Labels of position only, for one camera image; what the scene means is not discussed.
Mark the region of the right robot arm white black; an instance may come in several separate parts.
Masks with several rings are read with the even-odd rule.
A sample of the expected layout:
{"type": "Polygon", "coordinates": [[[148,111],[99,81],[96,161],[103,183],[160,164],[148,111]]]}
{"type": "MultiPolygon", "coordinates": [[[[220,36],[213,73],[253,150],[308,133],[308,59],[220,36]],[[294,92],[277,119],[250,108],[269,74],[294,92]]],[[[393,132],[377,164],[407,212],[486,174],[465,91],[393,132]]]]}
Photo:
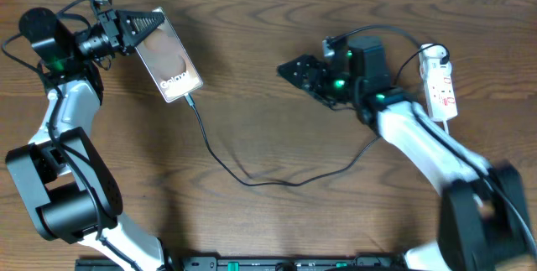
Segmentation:
{"type": "Polygon", "coordinates": [[[278,65],[291,85],[327,107],[351,104],[359,121],[405,154],[441,197],[435,241],[411,248],[408,270],[494,270],[536,242],[519,172],[493,166],[434,124],[423,107],[391,81],[381,39],[325,40],[313,55],[278,65]]]}

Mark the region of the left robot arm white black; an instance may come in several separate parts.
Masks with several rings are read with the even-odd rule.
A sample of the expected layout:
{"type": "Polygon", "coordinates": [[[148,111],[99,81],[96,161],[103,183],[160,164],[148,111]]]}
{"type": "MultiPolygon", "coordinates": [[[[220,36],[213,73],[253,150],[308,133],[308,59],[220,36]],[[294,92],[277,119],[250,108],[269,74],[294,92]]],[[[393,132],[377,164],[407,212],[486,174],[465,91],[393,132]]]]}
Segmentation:
{"type": "Polygon", "coordinates": [[[33,8],[21,37],[39,56],[49,101],[39,131],[5,162],[37,233],[94,248],[125,270],[170,270],[162,242],[127,216],[110,170],[89,138],[102,105],[101,62],[127,55],[164,22],[156,12],[107,10],[72,33],[64,15],[33,8]]]}

